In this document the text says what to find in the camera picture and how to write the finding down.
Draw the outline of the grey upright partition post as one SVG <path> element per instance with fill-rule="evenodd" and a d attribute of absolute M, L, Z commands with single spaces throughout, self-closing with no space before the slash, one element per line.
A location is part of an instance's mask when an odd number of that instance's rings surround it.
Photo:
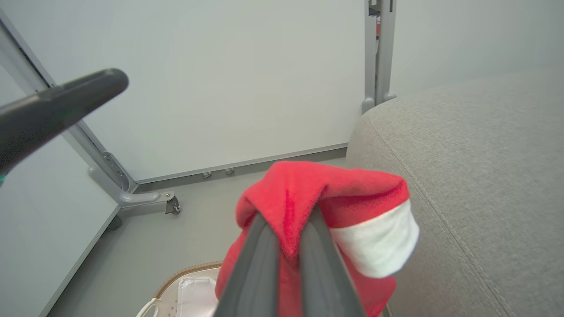
<path fill-rule="evenodd" d="M 365 97 L 361 112 L 396 98 L 390 89 L 397 0 L 363 0 Z"/>

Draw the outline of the narrow white partition panel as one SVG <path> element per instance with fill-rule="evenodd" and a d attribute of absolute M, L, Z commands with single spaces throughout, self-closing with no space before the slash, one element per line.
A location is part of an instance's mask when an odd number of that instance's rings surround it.
<path fill-rule="evenodd" d="M 0 186 L 0 317 L 45 317 L 117 212 L 76 149 L 65 132 Z"/>

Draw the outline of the grey partition post with foot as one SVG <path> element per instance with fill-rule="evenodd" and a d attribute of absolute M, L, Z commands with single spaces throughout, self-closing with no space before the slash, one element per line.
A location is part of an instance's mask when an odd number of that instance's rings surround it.
<path fill-rule="evenodd" d="M 5 54 L 9 66 L 14 70 L 18 84 L 25 92 L 41 92 L 56 86 L 53 78 L 42 66 L 36 55 L 26 44 L 16 27 L 0 8 L 0 52 Z M 129 176 L 117 159 L 107 152 L 86 122 L 78 121 L 69 128 L 65 138 L 72 143 L 89 165 L 90 177 L 110 196 L 116 199 L 118 210 L 141 206 L 158 206 L 165 214 L 177 215 L 181 211 L 178 198 L 172 191 L 134 193 L 137 183 Z"/>

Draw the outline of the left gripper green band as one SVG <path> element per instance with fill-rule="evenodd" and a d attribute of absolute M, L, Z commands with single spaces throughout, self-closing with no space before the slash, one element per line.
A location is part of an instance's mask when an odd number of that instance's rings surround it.
<path fill-rule="evenodd" d="M 17 164 L 128 85 L 125 72 L 109 68 L 0 106 L 0 188 Z"/>

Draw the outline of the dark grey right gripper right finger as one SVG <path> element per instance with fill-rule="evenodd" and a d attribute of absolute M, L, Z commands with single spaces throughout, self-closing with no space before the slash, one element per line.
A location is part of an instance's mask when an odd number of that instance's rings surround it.
<path fill-rule="evenodd" d="M 320 207 L 300 238 L 303 317 L 367 317 Z"/>

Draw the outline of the white cloth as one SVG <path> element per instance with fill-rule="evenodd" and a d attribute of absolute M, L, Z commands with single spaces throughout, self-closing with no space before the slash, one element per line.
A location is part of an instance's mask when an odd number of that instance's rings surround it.
<path fill-rule="evenodd" d="M 207 276 L 181 279 L 176 317 L 213 317 L 219 303 L 215 287 L 216 280 Z"/>

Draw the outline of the beige woven laundry basket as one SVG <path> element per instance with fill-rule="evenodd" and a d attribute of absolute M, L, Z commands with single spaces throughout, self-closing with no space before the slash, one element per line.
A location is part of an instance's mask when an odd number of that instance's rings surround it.
<path fill-rule="evenodd" d="M 177 317 L 178 285 L 188 277 L 209 277 L 217 279 L 223 261 L 192 265 L 172 275 L 137 313 L 136 317 Z"/>

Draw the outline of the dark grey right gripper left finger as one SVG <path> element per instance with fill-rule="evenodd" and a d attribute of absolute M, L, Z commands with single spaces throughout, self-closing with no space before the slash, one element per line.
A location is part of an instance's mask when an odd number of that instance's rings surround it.
<path fill-rule="evenodd" d="M 262 214 L 254 217 L 214 317 L 277 317 L 280 243 Z"/>

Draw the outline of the grey fabric sofa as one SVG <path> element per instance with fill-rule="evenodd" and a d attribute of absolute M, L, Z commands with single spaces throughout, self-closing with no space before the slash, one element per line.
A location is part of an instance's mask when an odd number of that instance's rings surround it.
<path fill-rule="evenodd" d="M 390 317 L 564 317 L 564 66 L 376 106 L 346 163 L 409 186 L 420 234 Z"/>

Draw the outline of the wide white partition panel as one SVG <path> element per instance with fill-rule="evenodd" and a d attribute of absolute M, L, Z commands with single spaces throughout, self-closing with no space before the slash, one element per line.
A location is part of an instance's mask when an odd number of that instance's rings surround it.
<path fill-rule="evenodd" d="M 85 118 L 136 181 L 348 142 L 364 0 L 0 0 L 57 83 L 115 67 Z"/>

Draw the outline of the red garment with white cuff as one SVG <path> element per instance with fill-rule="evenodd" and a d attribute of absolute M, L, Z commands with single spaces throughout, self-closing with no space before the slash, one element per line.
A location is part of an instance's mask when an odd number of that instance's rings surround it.
<path fill-rule="evenodd" d="M 340 249 L 367 317 L 379 317 L 395 290 L 393 275 L 409 259 L 419 238 L 407 182 L 383 171 L 307 161 L 275 163 L 238 200 L 236 221 L 242 232 L 220 268 L 217 299 L 259 213 L 281 244 L 278 317 L 302 317 L 299 244 L 315 206 Z"/>

